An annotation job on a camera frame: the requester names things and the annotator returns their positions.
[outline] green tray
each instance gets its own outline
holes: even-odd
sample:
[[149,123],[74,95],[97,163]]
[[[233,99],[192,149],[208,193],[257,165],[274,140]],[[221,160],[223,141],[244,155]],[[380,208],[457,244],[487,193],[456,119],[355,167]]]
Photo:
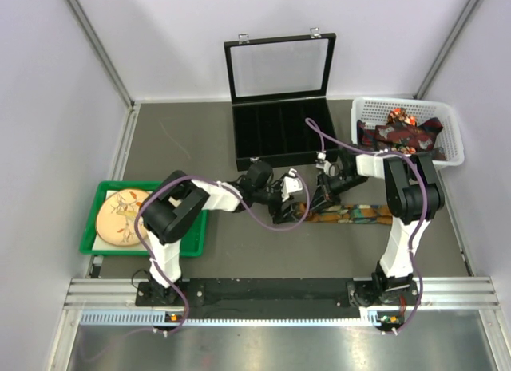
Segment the green tray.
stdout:
[[[154,191],[161,182],[153,181],[103,181],[96,190],[93,205],[90,208],[87,225],[83,232],[80,244],[80,252],[83,254],[95,255],[149,255],[147,251],[121,251],[121,250],[93,250],[94,239],[96,239],[96,216],[105,202],[106,192],[108,190],[123,190],[127,188],[141,189],[146,191]],[[181,240],[181,257],[198,257],[204,249],[204,237],[206,235],[206,222],[208,220],[208,212],[202,211],[192,228],[186,233]]]

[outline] black box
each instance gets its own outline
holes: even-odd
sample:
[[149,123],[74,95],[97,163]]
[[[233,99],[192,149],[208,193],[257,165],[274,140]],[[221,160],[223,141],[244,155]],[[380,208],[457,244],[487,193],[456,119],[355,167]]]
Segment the black box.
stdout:
[[[274,168],[313,164],[321,144],[307,117],[335,138],[326,99],[334,46],[335,34],[318,33],[224,43],[239,171],[255,158]],[[337,144],[325,140],[325,149],[336,161]]]

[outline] white laundry basket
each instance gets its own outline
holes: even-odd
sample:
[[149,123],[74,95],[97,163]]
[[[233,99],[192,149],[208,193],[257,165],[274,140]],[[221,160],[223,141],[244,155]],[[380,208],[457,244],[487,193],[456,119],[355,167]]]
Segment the white laundry basket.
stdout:
[[436,169],[446,166],[458,166],[465,159],[463,143],[454,110],[442,102],[405,100],[385,97],[357,97],[351,106],[351,141],[357,144],[357,121],[362,120],[368,128],[384,125],[389,112],[396,108],[404,108],[407,113],[417,117],[417,125],[437,117],[443,125],[434,147],[443,147],[446,160],[434,160]]

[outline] white backdrop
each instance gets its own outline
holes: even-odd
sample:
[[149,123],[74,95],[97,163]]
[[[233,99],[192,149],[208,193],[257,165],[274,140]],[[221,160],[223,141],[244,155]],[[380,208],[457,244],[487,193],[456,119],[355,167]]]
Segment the white backdrop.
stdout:
[[483,0],[427,96],[458,111],[465,163],[442,174],[473,265],[492,277],[508,325],[510,3]]
[[0,10],[0,369],[44,369],[126,109],[64,0]]
[[80,0],[137,100],[228,97],[223,42],[336,32],[330,96],[415,94],[467,0]]

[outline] box clasp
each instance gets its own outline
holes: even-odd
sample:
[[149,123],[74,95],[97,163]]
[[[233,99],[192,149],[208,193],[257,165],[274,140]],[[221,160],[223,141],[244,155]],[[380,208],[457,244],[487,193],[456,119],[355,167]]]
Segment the box clasp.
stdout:
[[321,38],[319,28],[311,28],[311,38]]
[[239,44],[248,44],[250,40],[248,39],[248,34],[239,34],[238,35],[238,43]]

